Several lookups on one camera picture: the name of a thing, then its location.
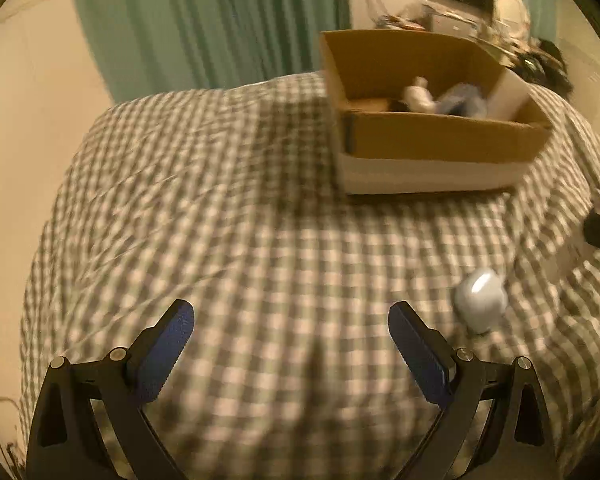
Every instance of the open cardboard box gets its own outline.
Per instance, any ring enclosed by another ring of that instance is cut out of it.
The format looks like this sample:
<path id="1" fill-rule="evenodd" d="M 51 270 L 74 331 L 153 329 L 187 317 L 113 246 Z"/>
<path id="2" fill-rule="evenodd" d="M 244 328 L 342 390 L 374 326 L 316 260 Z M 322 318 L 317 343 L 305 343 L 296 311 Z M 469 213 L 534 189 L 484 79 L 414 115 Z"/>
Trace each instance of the open cardboard box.
<path id="1" fill-rule="evenodd" d="M 320 37 L 340 185 L 350 194 L 512 186 L 551 136 L 517 75 L 473 41 L 407 30 L 340 30 Z M 488 118 L 390 112 L 416 76 L 434 99 L 478 86 Z"/>

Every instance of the white wall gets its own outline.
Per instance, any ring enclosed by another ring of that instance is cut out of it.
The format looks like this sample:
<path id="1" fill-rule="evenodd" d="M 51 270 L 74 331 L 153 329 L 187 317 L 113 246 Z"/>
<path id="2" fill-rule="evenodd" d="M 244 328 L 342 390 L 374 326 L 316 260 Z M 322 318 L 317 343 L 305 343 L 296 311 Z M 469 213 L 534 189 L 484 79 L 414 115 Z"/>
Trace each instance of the white wall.
<path id="1" fill-rule="evenodd" d="M 111 104 L 72 0 L 8 0 L 0 10 L 0 396 L 20 397 L 24 285 L 62 174 Z M 15 411 L 0 407 L 12 440 Z"/>
<path id="2" fill-rule="evenodd" d="M 600 39 L 573 0 L 558 0 L 557 35 L 574 85 L 571 102 L 600 134 Z"/>

